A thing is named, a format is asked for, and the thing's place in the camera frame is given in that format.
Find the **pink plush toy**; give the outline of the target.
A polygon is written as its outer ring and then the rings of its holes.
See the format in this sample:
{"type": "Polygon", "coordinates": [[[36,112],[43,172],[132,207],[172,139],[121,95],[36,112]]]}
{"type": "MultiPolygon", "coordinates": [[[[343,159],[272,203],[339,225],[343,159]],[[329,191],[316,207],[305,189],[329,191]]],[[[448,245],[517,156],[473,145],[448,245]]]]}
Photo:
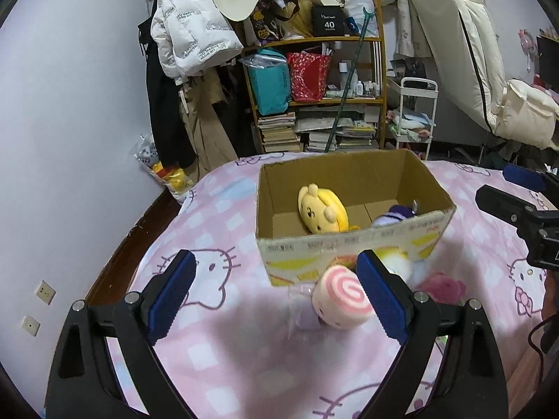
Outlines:
{"type": "Polygon", "coordinates": [[[458,306],[463,304],[466,295],[466,284],[443,272],[436,272],[429,276],[418,288],[439,304],[458,306]]]}

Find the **white fluffy plush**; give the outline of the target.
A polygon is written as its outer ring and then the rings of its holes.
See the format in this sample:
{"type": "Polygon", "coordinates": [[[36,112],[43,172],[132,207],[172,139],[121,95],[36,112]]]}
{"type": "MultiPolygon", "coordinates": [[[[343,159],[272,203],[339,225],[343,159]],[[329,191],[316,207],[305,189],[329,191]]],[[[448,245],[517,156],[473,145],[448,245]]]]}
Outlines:
{"type": "Polygon", "coordinates": [[[375,253],[390,273],[398,274],[410,287],[418,286],[428,277],[426,262],[412,261],[398,247],[379,248],[375,253]]]}

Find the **pink swirl roll plush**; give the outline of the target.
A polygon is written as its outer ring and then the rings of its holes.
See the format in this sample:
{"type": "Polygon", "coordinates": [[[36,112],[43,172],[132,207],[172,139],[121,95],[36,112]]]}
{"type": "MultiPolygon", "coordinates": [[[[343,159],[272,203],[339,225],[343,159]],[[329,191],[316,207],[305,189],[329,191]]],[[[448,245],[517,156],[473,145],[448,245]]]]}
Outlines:
{"type": "Polygon", "coordinates": [[[357,275],[343,265],[334,265],[315,284],[312,305],[320,320],[337,329],[353,329],[374,316],[369,297],[357,275]]]}

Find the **clear plastic purple packet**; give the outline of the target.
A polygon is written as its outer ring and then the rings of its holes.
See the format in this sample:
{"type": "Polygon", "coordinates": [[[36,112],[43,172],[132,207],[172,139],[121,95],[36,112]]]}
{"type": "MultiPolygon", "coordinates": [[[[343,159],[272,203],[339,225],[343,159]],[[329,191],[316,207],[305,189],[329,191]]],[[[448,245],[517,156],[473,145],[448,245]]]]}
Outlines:
{"type": "Polygon", "coordinates": [[[288,338],[301,333],[318,332],[323,328],[320,316],[315,312],[312,298],[314,283],[301,283],[288,288],[288,338]]]}

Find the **yellow plush toy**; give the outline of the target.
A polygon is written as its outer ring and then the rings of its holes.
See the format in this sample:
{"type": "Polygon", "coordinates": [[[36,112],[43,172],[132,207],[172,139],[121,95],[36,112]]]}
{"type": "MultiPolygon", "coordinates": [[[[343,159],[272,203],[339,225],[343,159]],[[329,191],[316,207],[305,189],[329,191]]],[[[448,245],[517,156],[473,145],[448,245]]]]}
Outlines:
{"type": "Polygon", "coordinates": [[[337,195],[316,184],[303,186],[298,191],[298,213],[314,235],[359,230],[358,226],[350,225],[348,212],[337,195]]]}

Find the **white purple round plush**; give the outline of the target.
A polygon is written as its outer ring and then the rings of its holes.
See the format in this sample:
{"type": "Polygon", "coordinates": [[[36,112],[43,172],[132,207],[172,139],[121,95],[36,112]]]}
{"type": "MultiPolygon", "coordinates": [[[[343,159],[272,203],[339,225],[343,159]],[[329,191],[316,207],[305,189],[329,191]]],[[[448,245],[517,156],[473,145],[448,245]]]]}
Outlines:
{"type": "Polygon", "coordinates": [[[414,216],[417,216],[417,211],[418,203],[416,200],[413,201],[411,206],[394,204],[386,213],[383,213],[381,216],[377,216],[377,218],[371,223],[371,226],[375,228],[412,219],[414,216]]]}

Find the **white rolling cart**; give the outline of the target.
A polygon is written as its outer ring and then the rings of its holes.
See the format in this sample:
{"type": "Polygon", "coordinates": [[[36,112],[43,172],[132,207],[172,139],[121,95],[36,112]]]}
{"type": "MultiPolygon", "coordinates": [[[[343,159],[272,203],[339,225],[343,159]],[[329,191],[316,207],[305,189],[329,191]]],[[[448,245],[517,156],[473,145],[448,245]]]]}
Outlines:
{"type": "Polygon", "coordinates": [[[419,154],[427,160],[436,127],[436,112],[439,97],[439,85],[435,80],[424,78],[402,77],[399,80],[388,78],[390,91],[398,96],[396,110],[387,112],[387,128],[394,139],[395,148],[406,148],[412,145],[425,145],[424,153],[419,154]],[[406,106],[405,100],[428,100],[431,104],[429,115],[406,106]]]}

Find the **pink Hello Kitty bedsheet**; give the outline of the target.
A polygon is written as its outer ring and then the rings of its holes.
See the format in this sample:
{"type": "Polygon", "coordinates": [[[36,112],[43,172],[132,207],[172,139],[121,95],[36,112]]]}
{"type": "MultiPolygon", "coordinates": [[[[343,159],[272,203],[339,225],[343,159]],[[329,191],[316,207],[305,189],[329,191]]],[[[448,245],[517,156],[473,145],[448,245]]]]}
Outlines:
{"type": "MultiPolygon", "coordinates": [[[[202,418],[354,418],[375,393],[397,351],[371,319],[352,330],[317,320],[308,285],[270,284],[255,238],[261,168],[274,154],[217,168],[186,198],[177,217],[143,255],[139,291],[181,249],[197,259],[186,304],[156,352],[176,388],[202,418]]],[[[449,226],[410,286],[441,274],[462,299],[481,300],[507,377],[510,414],[535,392],[539,360],[530,342],[551,290],[511,226],[475,206],[483,184],[549,207],[542,195],[506,182],[497,170],[444,161],[428,168],[456,204],[449,226]]]]}

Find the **cream reclining chair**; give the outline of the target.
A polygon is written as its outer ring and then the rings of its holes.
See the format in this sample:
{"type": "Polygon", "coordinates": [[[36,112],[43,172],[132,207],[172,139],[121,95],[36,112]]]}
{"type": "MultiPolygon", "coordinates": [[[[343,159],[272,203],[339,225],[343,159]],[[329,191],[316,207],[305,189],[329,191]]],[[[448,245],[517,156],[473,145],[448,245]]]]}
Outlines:
{"type": "Polygon", "coordinates": [[[485,0],[411,0],[446,96],[492,135],[535,148],[552,138],[558,104],[549,93],[505,77],[485,0]]]}

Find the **cardboard box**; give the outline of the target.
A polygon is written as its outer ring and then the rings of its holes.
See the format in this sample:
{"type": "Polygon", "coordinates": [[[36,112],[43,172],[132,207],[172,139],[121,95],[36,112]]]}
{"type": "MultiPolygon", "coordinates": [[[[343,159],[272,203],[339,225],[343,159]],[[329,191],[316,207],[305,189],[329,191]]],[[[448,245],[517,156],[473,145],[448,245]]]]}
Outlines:
{"type": "Polygon", "coordinates": [[[316,281],[334,264],[353,264],[365,250],[398,247],[412,261],[430,255],[455,203],[427,165],[408,150],[305,154],[261,167],[256,241],[274,287],[316,281]],[[314,235],[298,213],[298,191],[316,184],[334,192],[359,230],[314,235]],[[417,216],[373,228],[394,204],[418,203],[417,216]]]}

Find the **bag of plush toys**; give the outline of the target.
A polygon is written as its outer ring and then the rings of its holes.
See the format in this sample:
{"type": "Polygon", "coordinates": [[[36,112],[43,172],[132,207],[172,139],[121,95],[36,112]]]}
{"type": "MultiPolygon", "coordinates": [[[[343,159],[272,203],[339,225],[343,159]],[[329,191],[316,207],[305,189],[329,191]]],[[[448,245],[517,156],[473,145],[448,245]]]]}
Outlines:
{"type": "Polygon", "coordinates": [[[194,186],[193,180],[183,168],[165,168],[163,166],[153,141],[153,135],[140,135],[140,140],[133,146],[131,153],[133,158],[139,162],[141,168],[161,185],[164,185],[179,203],[186,200],[188,192],[194,186]]]}

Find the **wooden shelf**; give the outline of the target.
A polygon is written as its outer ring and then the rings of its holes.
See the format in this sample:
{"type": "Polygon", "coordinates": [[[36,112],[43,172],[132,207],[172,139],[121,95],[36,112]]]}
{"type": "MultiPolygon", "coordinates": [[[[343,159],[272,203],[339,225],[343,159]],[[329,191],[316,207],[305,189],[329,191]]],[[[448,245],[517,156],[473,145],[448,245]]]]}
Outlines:
{"type": "Polygon", "coordinates": [[[281,39],[241,54],[261,152],[382,148],[386,138],[386,36],[372,0],[363,28],[281,39]]]}

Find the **green pole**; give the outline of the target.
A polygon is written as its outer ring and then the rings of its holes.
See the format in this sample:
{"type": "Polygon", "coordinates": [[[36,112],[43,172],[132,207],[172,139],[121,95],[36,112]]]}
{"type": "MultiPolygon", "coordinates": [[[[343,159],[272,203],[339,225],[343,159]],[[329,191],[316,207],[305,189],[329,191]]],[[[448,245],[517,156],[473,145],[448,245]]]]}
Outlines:
{"type": "Polygon", "coordinates": [[[344,110],[345,104],[347,102],[348,99],[348,95],[350,92],[350,86],[351,86],[351,80],[353,79],[354,76],[354,72],[356,69],[356,65],[357,65],[357,61],[359,59],[361,50],[362,50],[362,46],[363,43],[365,41],[366,35],[367,35],[367,29],[370,25],[370,20],[372,18],[372,16],[374,15],[374,10],[372,10],[371,12],[369,12],[366,8],[363,8],[363,15],[364,15],[364,21],[363,21],[363,27],[361,29],[360,35],[359,35],[359,39],[358,39],[358,43],[357,43],[357,47],[355,48],[354,51],[354,57],[350,62],[350,68],[349,68],[349,72],[348,72],[348,78],[346,80],[346,84],[344,86],[344,90],[343,90],[343,94],[333,121],[333,125],[332,128],[330,130],[329,133],[329,138],[327,140],[324,152],[328,153],[331,149],[331,146],[333,144],[333,140],[334,140],[334,135],[336,134],[337,131],[337,127],[338,127],[338,123],[339,120],[341,119],[341,115],[342,112],[344,110]]]}

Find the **red patterned bag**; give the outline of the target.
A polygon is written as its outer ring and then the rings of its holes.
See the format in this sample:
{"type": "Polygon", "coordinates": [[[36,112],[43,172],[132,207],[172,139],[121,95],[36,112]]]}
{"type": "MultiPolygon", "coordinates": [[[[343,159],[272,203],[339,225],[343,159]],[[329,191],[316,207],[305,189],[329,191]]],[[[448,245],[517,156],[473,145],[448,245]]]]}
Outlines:
{"type": "Polygon", "coordinates": [[[295,102],[312,103],[323,99],[332,57],[306,51],[290,52],[291,97],[295,102]]]}

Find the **black hanging coat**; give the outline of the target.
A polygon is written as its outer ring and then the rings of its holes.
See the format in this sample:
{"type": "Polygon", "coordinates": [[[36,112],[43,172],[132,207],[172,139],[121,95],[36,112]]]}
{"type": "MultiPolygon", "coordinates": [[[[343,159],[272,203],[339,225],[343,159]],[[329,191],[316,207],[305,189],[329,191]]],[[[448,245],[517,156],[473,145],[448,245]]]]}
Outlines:
{"type": "Polygon", "coordinates": [[[156,9],[138,26],[138,41],[146,58],[146,88],[153,141],[159,161],[164,168],[188,168],[197,159],[189,135],[179,112],[178,86],[163,71],[158,47],[151,35],[156,9]]]}

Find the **stack of books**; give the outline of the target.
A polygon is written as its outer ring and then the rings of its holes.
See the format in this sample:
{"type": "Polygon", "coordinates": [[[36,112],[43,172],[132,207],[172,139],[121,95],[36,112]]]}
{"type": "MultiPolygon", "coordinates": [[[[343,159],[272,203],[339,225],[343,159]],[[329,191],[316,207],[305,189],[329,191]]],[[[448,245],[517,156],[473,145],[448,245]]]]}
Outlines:
{"type": "Polygon", "coordinates": [[[301,152],[302,144],[296,134],[295,125],[294,112],[260,117],[257,127],[261,134],[264,152],[301,152]]]}

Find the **black box with 40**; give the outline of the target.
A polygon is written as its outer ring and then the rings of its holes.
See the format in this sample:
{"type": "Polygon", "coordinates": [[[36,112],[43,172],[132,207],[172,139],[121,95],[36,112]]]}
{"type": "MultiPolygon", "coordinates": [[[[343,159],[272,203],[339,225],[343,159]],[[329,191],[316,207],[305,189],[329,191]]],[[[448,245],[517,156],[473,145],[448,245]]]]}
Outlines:
{"type": "Polygon", "coordinates": [[[311,14],[314,37],[344,35],[344,12],[340,6],[313,6],[311,14]]]}

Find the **teal bag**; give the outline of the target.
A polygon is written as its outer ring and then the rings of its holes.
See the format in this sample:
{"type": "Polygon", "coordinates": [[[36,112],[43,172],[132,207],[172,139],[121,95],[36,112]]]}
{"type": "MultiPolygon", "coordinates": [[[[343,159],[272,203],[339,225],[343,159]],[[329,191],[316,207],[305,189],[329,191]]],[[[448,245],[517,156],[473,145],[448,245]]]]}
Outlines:
{"type": "Polygon", "coordinates": [[[287,59],[269,48],[241,59],[250,80],[258,111],[262,116],[285,112],[291,98],[287,59]]]}

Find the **beige hanging coat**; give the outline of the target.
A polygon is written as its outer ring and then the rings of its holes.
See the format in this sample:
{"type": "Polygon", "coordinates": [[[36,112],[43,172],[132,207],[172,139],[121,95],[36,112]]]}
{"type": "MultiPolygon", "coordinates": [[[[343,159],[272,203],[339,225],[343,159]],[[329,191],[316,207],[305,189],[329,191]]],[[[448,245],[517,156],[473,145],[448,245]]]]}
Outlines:
{"type": "Polygon", "coordinates": [[[225,128],[213,108],[225,95],[215,68],[190,78],[179,88],[180,115],[196,158],[187,174],[195,182],[212,170],[238,159],[225,128]]]}

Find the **white puffer jacket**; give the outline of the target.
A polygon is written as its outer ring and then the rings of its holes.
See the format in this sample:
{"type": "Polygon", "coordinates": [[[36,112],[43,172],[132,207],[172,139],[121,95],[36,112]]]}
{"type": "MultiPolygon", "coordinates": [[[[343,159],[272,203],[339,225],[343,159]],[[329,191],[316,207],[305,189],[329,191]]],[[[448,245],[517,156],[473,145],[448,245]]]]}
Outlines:
{"type": "Polygon", "coordinates": [[[177,85],[242,51],[237,34],[213,0],[156,0],[151,35],[163,72],[177,85]]]}

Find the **lower wall socket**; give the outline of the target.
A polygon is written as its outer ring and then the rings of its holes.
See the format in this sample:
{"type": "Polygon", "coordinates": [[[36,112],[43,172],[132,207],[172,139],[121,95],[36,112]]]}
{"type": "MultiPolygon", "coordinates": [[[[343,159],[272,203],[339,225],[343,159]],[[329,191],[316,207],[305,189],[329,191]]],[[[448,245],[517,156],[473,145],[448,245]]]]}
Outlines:
{"type": "Polygon", "coordinates": [[[40,326],[41,323],[39,323],[36,319],[31,317],[30,315],[26,315],[22,321],[22,328],[25,330],[25,332],[28,332],[28,334],[32,337],[37,336],[40,326]]]}

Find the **wall socket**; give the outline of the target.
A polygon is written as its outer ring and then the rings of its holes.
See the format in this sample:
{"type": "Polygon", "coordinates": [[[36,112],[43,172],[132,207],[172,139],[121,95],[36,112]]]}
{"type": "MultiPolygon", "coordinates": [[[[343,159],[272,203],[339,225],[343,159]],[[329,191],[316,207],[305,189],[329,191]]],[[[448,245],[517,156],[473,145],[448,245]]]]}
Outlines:
{"type": "Polygon", "coordinates": [[[41,323],[39,323],[36,319],[31,317],[30,315],[26,315],[22,321],[22,328],[25,330],[25,332],[28,332],[28,334],[32,337],[37,336],[40,326],[41,323]]]}
{"type": "Polygon", "coordinates": [[[46,281],[41,281],[35,295],[49,306],[56,295],[56,291],[46,281]]]}

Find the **upper wall socket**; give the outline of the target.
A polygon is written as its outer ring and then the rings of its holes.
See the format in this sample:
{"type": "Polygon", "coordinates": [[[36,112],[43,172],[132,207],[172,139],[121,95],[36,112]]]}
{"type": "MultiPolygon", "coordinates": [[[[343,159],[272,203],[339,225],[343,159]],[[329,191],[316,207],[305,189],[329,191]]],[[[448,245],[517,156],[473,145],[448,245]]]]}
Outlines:
{"type": "Polygon", "coordinates": [[[49,306],[56,295],[56,291],[46,281],[41,281],[35,295],[49,306]]]}

